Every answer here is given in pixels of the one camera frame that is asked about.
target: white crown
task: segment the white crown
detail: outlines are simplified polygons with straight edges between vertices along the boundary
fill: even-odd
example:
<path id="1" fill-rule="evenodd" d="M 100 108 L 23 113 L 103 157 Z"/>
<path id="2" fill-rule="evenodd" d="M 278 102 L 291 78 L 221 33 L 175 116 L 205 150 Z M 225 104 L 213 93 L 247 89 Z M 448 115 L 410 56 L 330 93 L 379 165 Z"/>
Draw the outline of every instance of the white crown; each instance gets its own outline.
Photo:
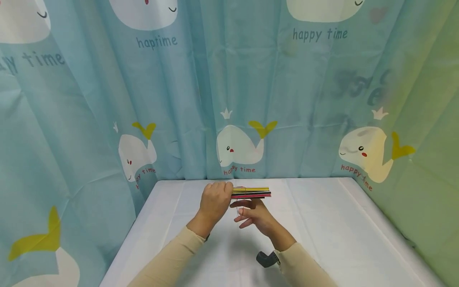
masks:
<path id="1" fill-rule="evenodd" d="M 389 113 L 385 113 L 381 107 L 378 111 L 371 110 L 373 112 L 373 118 L 377 120 L 382 120 L 383 117 L 387 116 Z"/>
<path id="2" fill-rule="evenodd" d="M 228 112 L 228 108 L 226 108 L 225 111 L 224 111 L 224 112 L 221 112 L 220 114 L 222 114 L 222 116 L 223 116 L 224 119 L 230 119 L 230 116 L 231 116 L 231 113 L 232 113 L 232 112 L 233 112 L 233 111 L 229 111 L 229 112 Z"/>

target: beige sleeve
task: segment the beige sleeve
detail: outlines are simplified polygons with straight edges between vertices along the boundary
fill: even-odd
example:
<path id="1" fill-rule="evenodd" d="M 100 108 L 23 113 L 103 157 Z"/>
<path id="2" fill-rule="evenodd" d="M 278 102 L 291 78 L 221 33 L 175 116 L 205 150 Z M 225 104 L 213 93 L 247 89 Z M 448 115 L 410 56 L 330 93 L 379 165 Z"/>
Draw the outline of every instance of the beige sleeve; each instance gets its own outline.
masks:
<path id="1" fill-rule="evenodd" d="M 131 281 L 129 287 L 172 287 L 204 238 L 186 226 Z"/>
<path id="2" fill-rule="evenodd" d="M 299 243 L 283 252 L 275 252 L 280 270 L 292 287 L 336 287 L 330 276 Z"/>

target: forearm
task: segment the forearm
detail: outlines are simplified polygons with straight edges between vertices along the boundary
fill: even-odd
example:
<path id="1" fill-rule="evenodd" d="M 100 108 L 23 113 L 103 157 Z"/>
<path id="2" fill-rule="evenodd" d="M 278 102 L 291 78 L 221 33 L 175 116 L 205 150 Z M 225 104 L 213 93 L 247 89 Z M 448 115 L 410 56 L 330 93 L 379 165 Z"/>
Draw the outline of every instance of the forearm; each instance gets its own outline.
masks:
<path id="1" fill-rule="evenodd" d="M 184 227 L 171 242 L 155 256 L 129 287 L 172 287 L 188 261 L 204 243 L 204 238 Z"/>
<path id="2" fill-rule="evenodd" d="M 269 237 L 280 262 L 280 270 L 293 287 L 336 287 L 330 276 L 282 226 Z"/>

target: shower curtain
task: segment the shower curtain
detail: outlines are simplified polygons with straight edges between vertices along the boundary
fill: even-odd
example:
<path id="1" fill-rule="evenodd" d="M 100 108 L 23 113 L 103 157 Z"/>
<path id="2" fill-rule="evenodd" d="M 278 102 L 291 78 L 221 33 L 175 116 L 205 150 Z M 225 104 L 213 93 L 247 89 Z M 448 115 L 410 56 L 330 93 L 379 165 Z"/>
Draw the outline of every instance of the shower curtain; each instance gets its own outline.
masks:
<path id="1" fill-rule="evenodd" d="M 2 0 L 0 286 L 97 286 L 158 180 L 330 176 L 459 286 L 459 4 L 334 2 Z"/>

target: cartoon whale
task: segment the cartoon whale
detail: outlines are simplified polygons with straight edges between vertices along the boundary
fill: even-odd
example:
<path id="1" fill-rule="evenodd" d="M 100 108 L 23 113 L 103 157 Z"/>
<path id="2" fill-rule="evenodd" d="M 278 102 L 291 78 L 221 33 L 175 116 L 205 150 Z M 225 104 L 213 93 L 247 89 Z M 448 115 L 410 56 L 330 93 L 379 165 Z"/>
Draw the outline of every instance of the cartoon whale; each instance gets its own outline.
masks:
<path id="1" fill-rule="evenodd" d="M 0 1 L 0 43 L 25 44 L 43 40 L 51 22 L 43 0 Z"/>
<path id="2" fill-rule="evenodd" d="M 10 261 L 32 251 L 50 251 L 56 253 L 58 274 L 32 276 L 13 285 L 13 287 L 77 287 L 80 280 L 80 268 L 75 260 L 60 246 L 61 222 L 56 207 L 50 211 L 48 233 L 24 237 L 13 243 Z"/>
<path id="3" fill-rule="evenodd" d="M 123 166 L 124 175 L 130 182 L 135 181 L 135 173 L 144 165 L 153 164 L 156 159 L 156 150 L 151 142 L 151 135 L 156 124 L 151 123 L 144 129 L 140 123 L 133 123 L 132 126 L 139 128 L 147 138 L 147 147 L 133 135 L 121 135 L 118 146 L 118 153 Z"/>
<path id="4" fill-rule="evenodd" d="M 161 29 L 177 18 L 177 0 L 110 0 L 110 4 L 118 19 L 136 30 Z"/>
<path id="5" fill-rule="evenodd" d="M 354 16 L 365 0 L 287 0 L 293 18 L 309 22 L 341 22 Z"/>
<path id="6" fill-rule="evenodd" d="M 386 138 L 384 131 L 378 127 L 355 129 L 342 139 L 340 157 L 361 167 L 374 182 L 381 183 L 389 175 L 395 159 L 416 152 L 412 146 L 400 147 L 397 133 L 392 132 L 392 158 L 383 163 Z"/>
<path id="7" fill-rule="evenodd" d="M 240 128 L 227 125 L 217 136 L 217 157 L 220 166 L 226 167 L 231 163 L 253 164 L 259 162 L 264 153 L 264 138 L 276 127 L 277 122 L 269 123 L 266 128 L 259 122 L 249 122 L 260 135 L 260 141 L 255 147 L 252 140 Z"/>

